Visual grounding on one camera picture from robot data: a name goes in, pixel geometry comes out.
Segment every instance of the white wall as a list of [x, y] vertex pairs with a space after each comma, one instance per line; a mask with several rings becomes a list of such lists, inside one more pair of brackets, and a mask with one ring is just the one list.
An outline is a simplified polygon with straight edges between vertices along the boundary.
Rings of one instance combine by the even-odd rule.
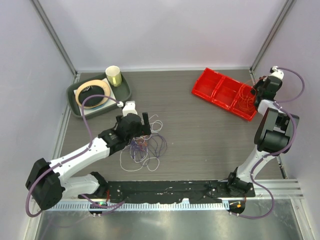
[[[256, 70], [256, 76], [268, 73], [271, 66], [290, 68], [305, 81], [305, 92], [296, 101], [283, 104], [300, 116], [296, 140], [283, 158], [286, 173], [297, 178], [312, 211], [313, 227], [320, 229], [319, 181], [320, 160], [320, 1], [296, 1], [270, 48]], [[301, 89], [300, 80], [285, 73], [277, 99], [294, 97]]]
[[0, 23], [0, 236], [22, 240], [26, 180], [52, 156], [73, 76], [30, 1], [2, 0]]
[[40, 0], [77, 70], [249, 67], [285, 0]]

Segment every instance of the beige ring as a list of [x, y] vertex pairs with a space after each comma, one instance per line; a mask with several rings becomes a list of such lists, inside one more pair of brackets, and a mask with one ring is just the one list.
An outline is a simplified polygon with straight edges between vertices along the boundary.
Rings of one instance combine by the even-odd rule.
[[[75, 92], [75, 101], [76, 103], [81, 107], [81, 103], [79, 102], [79, 94], [82, 92], [83, 89], [87, 88], [87, 87], [90, 87], [90, 86], [99, 86], [100, 88], [103, 89], [104, 91], [104, 95], [106, 96], [110, 96], [110, 87], [109, 85], [102, 81], [102, 80], [99, 80], [99, 79], [96, 79], [96, 80], [91, 80], [91, 81], [87, 81], [85, 82], [84, 84], [82, 84], [80, 87], [78, 87], [78, 89], [76, 90]], [[102, 104], [104, 104], [106, 101], [108, 100], [108, 98], [104, 97], [102, 99], [101, 102], [99, 102], [97, 105], [94, 105], [94, 106], [84, 106], [85, 109], [93, 109], [95, 107], [98, 107]]]

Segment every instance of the red tray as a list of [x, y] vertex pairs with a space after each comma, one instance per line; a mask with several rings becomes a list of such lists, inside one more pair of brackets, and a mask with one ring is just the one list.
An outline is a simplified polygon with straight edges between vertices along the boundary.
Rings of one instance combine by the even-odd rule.
[[254, 108], [252, 87], [228, 76], [206, 68], [195, 82], [192, 93], [210, 103], [251, 121], [257, 111]]

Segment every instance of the yellow cup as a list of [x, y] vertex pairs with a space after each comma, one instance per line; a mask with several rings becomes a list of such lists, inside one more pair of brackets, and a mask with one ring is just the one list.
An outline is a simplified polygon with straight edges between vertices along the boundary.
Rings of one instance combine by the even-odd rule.
[[109, 66], [105, 70], [105, 75], [109, 83], [115, 87], [118, 87], [122, 83], [120, 68], [117, 66]]

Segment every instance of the black disc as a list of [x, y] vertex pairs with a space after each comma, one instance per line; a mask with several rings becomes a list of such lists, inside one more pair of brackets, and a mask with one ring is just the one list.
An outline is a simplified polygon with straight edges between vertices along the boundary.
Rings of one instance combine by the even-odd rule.
[[[88, 87], [84, 88], [79, 94], [79, 97], [78, 97], [79, 103], [82, 104], [87, 97], [92, 96], [92, 95], [96, 95], [96, 94], [105, 95], [105, 91], [100, 86], [88, 86]], [[85, 102], [84, 106], [86, 106], [86, 107], [95, 106], [95, 105], [99, 104], [103, 99], [104, 98], [100, 97], [100, 96], [90, 98], [89, 100], [87, 100]]]

